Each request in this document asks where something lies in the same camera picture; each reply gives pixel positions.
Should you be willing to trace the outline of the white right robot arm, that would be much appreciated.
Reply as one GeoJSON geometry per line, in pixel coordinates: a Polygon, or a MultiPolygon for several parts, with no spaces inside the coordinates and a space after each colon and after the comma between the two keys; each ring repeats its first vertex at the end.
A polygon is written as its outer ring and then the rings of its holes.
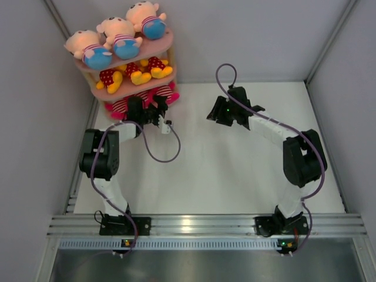
{"type": "Polygon", "coordinates": [[[301,216],[304,201],[324,186],[327,161],[318,133],[312,129],[301,132],[270,117],[265,108],[251,105],[245,88],[234,85],[229,86],[226,97],[217,97],[207,119],[225,126],[237,122],[281,149],[287,183],[274,212],[274,226],[288,233],[301,216]]]}

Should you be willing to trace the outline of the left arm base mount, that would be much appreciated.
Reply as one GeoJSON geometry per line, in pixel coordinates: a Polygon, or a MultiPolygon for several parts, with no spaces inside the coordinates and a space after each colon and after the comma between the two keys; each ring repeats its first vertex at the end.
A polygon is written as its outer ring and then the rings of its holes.
{"type": "MultiPolygon", "coordinates": [[[[99,223],[101,236],[133,236],[133,224],[125,216],[110,216],[100,210],[95,211],[94,220],[99,223]]],[[[138,236],[149,236],[152,219],[150,217],[132,217],[138,236]]]]}

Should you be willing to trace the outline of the yellow bear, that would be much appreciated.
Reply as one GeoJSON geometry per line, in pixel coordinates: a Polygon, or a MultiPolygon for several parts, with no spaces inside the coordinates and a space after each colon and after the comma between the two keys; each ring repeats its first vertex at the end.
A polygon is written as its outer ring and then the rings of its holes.
{"type": "Polygon", "coordinates": [[[98,90],[106,88],[108,94],[114,94],[123,81],[123,75],[116,69],[107,69],[99,72],[99,81],[96,83],[98,90]]]}

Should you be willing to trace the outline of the yellow frog plush polka dress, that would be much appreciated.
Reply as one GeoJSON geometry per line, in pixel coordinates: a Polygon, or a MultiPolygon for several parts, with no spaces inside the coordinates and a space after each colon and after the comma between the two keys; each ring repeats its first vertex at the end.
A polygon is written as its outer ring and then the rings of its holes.
{"type": "Polygon", "coordinates": [[[142,85],[152,78],[150,73],[143,73],[134,62],[120,65],[116,68],[126,75],[134,85],[142,85]]]}

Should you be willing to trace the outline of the peach doll striped shirt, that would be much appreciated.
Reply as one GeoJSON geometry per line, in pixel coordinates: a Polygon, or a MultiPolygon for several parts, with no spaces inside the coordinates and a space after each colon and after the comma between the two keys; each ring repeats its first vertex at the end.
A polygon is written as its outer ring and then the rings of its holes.
{"type": "Polygon", "coordinates": [[[96,26],[98,33],[105,37],[103,46],[122,59],[128,60],[138,56],[142,37],[135,38],[135,29],[131,22],[120,18],[110,17],[96,26]]]}
{"type": "Polygon", "coordinates": [[[112,62],[112,52],[100,43],[100,35],[95,31],[76,31],[66,40],[64,47],[90,69],[102,70],[112,62]]]}
{"type": "Polygon", "coordinates": [[[127,10],[126,20],[133,24],[135,32],[149,40],[157,40],[165,34],[167,18],[165,13],[158,15],[158,10],[158,3],[140,1],[127,10]]]}

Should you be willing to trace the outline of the yellow bear polka dot dress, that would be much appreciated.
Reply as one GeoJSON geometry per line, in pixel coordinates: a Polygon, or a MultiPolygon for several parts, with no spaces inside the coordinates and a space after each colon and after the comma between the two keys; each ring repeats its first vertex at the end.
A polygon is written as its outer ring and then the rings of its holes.
{"type": "Polygon", "coordinates": [[[152,78],[155,79],[165,78],[173,72],[173,68],[169,66],[169,61],[167,59],[160,59],[157,56],[140,60],[140,65],[147,69],[152,78]]]}

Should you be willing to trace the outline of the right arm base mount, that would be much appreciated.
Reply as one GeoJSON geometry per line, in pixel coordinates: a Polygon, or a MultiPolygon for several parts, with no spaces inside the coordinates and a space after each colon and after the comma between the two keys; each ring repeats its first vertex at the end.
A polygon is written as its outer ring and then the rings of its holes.
{"type": "Polygon", "coordinates": [[[303,212],[295,216],[285,217],[278,206],[274,213],[254,218],[256,234],[263,237],[274,235],[306,235],[308,233],[308,222],[303,212]]]}

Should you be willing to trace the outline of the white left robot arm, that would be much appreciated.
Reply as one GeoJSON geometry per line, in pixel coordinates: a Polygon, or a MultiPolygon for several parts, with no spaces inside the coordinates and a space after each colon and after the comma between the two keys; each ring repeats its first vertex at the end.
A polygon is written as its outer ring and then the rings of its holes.
{"type": "Polygon", "coordinates": [[[115,216],[112,227],[119,234],[128,234],[133,221],[129,204],[122,195],[116,174],[120,165],[120,144],[143,133],[144,125],[153,124],[162,133],[170,132],[166,121],[167,97],[154,95],[147,105],[140,97],[128,99],[124,117],[107,129],[87,129],[80,149],[79,169],[87,175],[105,205],[105,213],[115,216]]]}

